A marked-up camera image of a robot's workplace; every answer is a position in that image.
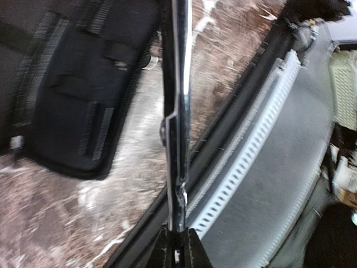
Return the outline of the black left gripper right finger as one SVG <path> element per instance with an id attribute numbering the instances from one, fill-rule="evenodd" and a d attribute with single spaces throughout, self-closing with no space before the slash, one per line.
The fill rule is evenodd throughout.
<path id="1" fill-rule="evenodd" d="M 212 264 L 193 228 L 185 230 L 184 238 L 184 267 L 212 268 Z"/>

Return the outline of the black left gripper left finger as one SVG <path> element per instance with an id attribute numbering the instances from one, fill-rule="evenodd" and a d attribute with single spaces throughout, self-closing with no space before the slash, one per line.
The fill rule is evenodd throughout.
<path id="1" fill-rule="evenodd" d="M 171 268 L 173 264 L 172 233 L 162 227 L 147 261 L 149 268 Z"/>

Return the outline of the silver hair cutting scissors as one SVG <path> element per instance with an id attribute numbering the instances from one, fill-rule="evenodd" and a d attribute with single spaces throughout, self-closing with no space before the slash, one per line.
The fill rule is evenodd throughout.
<path id="1" fill-rule="evenodd" d="M 162 140 L 167 159 L 168 228 L 186 228 L 189 177 L 192 2 L 162 1 L 164 117 Z"/>

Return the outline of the black zippered tool case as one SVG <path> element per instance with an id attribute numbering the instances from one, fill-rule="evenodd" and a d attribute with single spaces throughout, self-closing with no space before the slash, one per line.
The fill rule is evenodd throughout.
<path id="1" fill-rule="evenodd" d="M 105 179 L 159 1 L 2 1 L 1 154 Z"/>

